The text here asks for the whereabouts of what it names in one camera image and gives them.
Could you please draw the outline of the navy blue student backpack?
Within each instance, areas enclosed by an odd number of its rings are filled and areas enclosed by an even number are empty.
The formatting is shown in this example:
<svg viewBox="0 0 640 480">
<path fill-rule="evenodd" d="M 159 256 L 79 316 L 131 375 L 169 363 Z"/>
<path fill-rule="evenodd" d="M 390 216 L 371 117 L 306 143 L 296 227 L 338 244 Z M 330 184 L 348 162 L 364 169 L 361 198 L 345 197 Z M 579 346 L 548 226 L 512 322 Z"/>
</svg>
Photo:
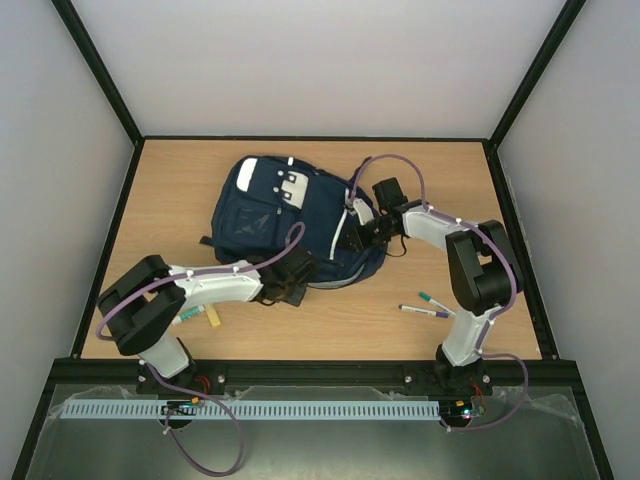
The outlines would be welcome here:
<svg viewBox="0 0 640 480">
<path fill-rule="evenodd" d="M 245 156 L 231 168 L 214 209 L 212 234 L 200 243 L 213 248 L 221 264 L 252 255 L 271 257 L 285 248 L 291 227 L 301 222 L 300 247 L 318 262 L 310 286 L 337 289 L 361 282 L 382 267 L 387 247 L 361 253 L 339 248 L 341 234 L 358 223 L 345 208 L 354 181 L 295 157 Z M 356 197 L 379 216 L 360 187 Z"/>
</svg>

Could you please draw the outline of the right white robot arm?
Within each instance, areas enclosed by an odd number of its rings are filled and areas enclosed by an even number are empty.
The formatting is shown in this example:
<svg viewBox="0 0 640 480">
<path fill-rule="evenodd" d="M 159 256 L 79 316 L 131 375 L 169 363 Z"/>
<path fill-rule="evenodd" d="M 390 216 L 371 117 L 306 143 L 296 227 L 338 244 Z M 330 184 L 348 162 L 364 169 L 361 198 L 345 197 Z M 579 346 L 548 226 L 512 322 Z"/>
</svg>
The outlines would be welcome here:
<svg viewBox="0 0 640 480">
<path fill-rule="evenodd" d="M 378 217 L 353 191 L 346 195 L 346 211 L 356 215 L 358 223 L 345 231 L 341 241 L 363 251 L 400 236 L 446 253 L 458 308 L 448 336 L 437 348 L 433 382 L 444 394 L 467 393 L 486 374 L 486 337 L 522 290 L 521 270 L 504 226 L 496 220 L 471 223 L 422 200 L 409 201 L 395 178 L 376 184 L 374 195 Z"/>
</svg>

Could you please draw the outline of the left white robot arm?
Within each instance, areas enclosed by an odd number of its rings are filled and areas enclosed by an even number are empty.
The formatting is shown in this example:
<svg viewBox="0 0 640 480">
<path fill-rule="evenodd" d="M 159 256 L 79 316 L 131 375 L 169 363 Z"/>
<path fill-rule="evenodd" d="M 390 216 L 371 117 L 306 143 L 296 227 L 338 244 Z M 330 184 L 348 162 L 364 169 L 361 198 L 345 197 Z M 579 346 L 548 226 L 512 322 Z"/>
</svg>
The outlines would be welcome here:
<svg viewBox="0 0 640 480">
<path fill-rule="evenodd" d="M 100 295 L 96 337 L 172 379 L 192 364 L 187 348 L 169 333 L 176 317 L 228 302 L 298 306 L 317 268 L 318 262 L 301 247 L 287 247 L 270 259 L 251 256 L 209 267 L 169 265 L 150 255 Z"/>
</svg>

